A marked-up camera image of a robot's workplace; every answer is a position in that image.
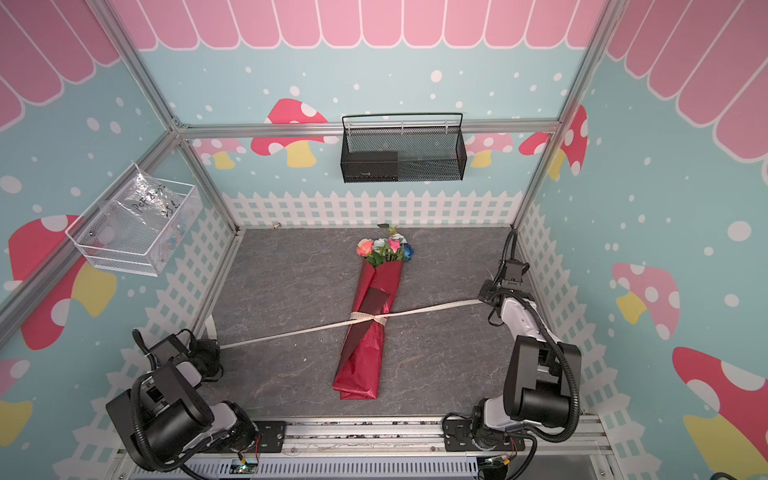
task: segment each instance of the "flower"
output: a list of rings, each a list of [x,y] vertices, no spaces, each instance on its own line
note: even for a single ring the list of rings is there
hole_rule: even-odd
[[[373,252],[373,240],[369,238],[363,238],[357,244],[357,254],[367,257]]]

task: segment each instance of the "table surface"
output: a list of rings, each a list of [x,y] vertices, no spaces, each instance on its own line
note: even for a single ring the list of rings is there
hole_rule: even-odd
[[[413,260],[393,312],[477,297],[498,267],[508,228],[404,228]],[[362,238],[382,229],[248,230],[214,307],[221,345],[349,318]],[[530,285],[525,290],[531,291]],[[224,377],[200,387],[252,417],[444,415],[501,394],[512,350],[485,304],[394,317],[386,325],[379,398],[331,388],[346,327],[222,350]]]

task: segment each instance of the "red wrapping paper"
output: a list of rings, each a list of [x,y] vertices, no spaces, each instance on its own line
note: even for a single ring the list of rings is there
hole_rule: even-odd
[[[402,261],[386,262],[375,269],[366,260],[362,261],[362,270],[357,280],[357,293],[352,311],[359,311],[369,289],[378,289],[388,294],[379,312],[365,312],[376,315],[389,313],[400,284]],[[357,341],[362,332],[362,339]],[[374,320],[352,325],[347,330],[342,347],[339,368],[333,381],[333,389],[338,391],[341,400],[367,400],[379,396],[379,377],[384,353],[384,325]]]

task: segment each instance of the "white wire basket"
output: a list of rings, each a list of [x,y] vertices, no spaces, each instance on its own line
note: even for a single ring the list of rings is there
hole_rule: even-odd
[[[112,197],[122,198],[126,191],[135,189],[136,180],[134,175]],[[200,215],[203,202],[195,185],[157,180],[183,198],[161,230],[147,226],[139,217],[112,202],[104,202],[104,198],[92,203],[67,228],[67,237],[92,266],[101,270],[160,275]]]

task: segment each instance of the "blue flower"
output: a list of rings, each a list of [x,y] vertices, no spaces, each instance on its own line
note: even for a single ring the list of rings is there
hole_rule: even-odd
[[[411,260],[411,255],[413,255],[413,247],[411,247],[411,244],[406,243],[405,245],[402,246],[402,250],[406,255],[406,262],[408,260]]]

